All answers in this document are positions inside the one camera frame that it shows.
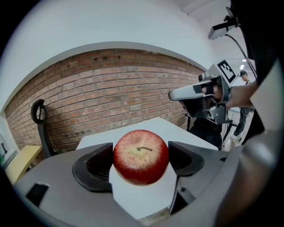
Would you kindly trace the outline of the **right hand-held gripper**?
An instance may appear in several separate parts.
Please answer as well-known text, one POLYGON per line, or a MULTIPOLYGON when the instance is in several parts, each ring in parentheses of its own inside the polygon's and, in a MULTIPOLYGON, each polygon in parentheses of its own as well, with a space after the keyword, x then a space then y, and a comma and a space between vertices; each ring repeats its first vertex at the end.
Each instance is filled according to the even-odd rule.
POLYGON ((231 85, 237 79, 236 74, 226 60, 213 64, 207 72, 199 76, 199 83, 177 88, 168 93, 171 101, 180 101, 189 117, 204 117, 220 125, 230 123, 226 103, 231 97, 231 85), (223 90, 223 99, 217 103, 214 99, 213 86, 223 90))

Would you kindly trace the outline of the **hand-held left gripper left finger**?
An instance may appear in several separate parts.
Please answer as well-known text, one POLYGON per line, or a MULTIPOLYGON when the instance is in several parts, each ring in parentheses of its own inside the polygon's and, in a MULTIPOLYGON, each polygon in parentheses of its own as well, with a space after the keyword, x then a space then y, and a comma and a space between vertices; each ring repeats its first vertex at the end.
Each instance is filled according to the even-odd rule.
POLYGON ((138 227, 113 198, 112 164, 112 143, 85 147, 43 160, 14 189, 48 226, 138 227))

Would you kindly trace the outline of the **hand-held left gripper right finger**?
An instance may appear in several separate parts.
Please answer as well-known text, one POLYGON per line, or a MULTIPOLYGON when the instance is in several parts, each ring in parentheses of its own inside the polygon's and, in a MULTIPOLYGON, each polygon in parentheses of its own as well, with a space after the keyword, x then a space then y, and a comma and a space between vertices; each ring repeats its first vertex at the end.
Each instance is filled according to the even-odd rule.
POLYGON ((167 227, 215 227, 241 149, 223 152, 177 141, 168 145, 177 182, 167 227))

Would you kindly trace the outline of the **red apple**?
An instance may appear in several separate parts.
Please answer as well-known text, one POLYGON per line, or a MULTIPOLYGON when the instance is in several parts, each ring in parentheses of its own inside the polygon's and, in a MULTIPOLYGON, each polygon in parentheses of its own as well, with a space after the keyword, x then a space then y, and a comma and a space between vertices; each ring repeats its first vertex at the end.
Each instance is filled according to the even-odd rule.
POLYGON ((164 175, 168 164, 168 146, 159 135, 148 130, 130 131, 114 147, 116 171, 134 185, 155 183, 164 175))

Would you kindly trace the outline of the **person's right forearm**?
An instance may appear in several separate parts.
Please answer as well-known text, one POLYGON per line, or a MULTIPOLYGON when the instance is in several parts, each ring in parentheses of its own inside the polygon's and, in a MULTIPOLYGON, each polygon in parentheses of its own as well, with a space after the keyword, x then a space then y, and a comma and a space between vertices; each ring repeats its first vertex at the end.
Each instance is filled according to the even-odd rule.
POLYGON ((258 84, 256 81, 244 86, 233 86, 230 100, 226 104, 227 110, 235 107, 252 107, 253 104, 250 98, 257 89, 258 84))

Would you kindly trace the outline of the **person's right hand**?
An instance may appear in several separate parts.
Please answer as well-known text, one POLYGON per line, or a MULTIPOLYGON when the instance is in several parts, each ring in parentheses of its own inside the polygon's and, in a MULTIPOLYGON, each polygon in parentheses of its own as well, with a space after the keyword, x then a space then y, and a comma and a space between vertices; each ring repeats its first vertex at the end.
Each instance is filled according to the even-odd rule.
POLYGON ((214 85, 213 86, 213 94, 214 94, 214 99, 217 103, 220 103, 223 99, 223 90, 222 87, 219 85, 214 85))

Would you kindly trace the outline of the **black office chair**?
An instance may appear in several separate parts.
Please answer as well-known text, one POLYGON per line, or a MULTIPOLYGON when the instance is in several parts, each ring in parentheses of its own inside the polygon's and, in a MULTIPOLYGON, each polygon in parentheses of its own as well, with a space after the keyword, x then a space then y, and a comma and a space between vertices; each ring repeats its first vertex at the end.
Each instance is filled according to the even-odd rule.
POLYGON ((55 156, 58 153, 54 151, 47 132, 47 108, 44 105, 44 100, 35 101, 31 107, 31 118, 37 124, 39 137, 46 157, 55 156))
POLYGON ((189 132, 221 150, 222 124, 217 125, 206 118, 196 118, 189 132))

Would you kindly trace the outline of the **yellow wooden desk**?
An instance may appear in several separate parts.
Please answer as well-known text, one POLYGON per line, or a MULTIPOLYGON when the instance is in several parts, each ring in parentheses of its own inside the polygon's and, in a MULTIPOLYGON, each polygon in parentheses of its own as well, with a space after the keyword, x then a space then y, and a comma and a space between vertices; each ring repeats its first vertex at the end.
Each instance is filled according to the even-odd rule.
POLYGON ((41 146, 34 145, 26 145, 20 150, 5 169, 5 173, 11 184, 15 184, 24 175, 32 161, 41 151, 41 146))

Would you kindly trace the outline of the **black monitor mount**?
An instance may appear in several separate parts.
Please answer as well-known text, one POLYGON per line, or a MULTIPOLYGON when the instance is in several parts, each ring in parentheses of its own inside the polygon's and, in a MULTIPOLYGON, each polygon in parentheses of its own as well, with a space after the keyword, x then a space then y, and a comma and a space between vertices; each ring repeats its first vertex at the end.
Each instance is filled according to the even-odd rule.
POLYGON ((234 10, 231 7, 225 7, 226 11, 227 11, 227 15, 224 18, 224 22, 226 24, 226 27, 228 29, 232 28, 237 28, 240 26, 239 23, 239 19, 238 17, 235 15, 234 10))

